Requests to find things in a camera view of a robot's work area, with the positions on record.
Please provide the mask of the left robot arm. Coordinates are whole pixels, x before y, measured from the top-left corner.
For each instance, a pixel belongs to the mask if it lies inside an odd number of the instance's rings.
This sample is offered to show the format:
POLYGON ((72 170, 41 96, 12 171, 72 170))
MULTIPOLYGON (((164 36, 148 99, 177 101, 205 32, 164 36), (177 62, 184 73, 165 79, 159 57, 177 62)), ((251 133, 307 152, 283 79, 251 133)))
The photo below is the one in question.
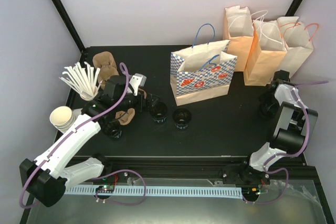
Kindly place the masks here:
POLYGON ((122 135, 122 128, 135 111, 154 112, 159 97, 146 94, 141 87, 142 74, 111 77, 105 90, 82 108, 71 127, 34 160, 25 159, 19 166, 23 191, 46 207, 55 205, 65 192, 88 180, 108 181, 117 177, 110 161, 100 153, 76 165, 68 163, 99 132, 112 140, 122 135))

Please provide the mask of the black coffee cup front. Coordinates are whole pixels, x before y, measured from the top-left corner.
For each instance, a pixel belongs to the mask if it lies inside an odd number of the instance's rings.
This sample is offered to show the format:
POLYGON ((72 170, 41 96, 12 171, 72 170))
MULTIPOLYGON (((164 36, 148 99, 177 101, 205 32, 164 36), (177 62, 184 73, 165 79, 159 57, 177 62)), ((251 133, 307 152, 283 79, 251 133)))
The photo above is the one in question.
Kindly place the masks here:
POLYGON ((178 108, 173 112, 172 118, 177 129, 185 130, 192 119, 192 114, 188 109, 178 108))

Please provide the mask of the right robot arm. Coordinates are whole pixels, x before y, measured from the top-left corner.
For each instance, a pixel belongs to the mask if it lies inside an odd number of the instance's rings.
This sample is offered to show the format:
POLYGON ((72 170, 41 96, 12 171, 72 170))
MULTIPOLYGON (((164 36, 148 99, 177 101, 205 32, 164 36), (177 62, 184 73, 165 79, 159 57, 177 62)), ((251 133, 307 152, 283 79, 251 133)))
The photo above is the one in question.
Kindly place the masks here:
POLYGON ((266 143, 238 171, 243 183, 261 180, 274 163, 283 157, 298 157, 307 148, 318 113, 303 103, 298 87, 290 82, 289 72, 279 70, 260 96, 259 113, 273 122, 266 143))

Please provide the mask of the brown carrier half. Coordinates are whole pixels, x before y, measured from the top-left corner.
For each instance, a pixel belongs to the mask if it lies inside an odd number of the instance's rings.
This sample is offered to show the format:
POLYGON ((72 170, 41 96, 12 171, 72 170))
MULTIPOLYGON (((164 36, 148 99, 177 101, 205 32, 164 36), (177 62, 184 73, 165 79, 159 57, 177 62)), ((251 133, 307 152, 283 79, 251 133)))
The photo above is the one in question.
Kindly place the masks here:
POLYGON ((119 111, 116 113, 115 119, 118 120, 120 125, 129 124, 135 116, 135 109, 130 108, 127 111, 119 111))

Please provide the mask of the blue checkered paper bag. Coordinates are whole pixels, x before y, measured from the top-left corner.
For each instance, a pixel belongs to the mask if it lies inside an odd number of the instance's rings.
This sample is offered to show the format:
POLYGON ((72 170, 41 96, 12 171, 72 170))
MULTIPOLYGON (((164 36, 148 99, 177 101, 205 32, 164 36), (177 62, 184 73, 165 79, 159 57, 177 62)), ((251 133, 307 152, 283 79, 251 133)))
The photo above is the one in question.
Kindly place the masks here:
POLYGON ((181 106, 228 94, 237 56, 229 54, 230 40, 197 44, 170 56, 170 84, 176 105, 181 106))

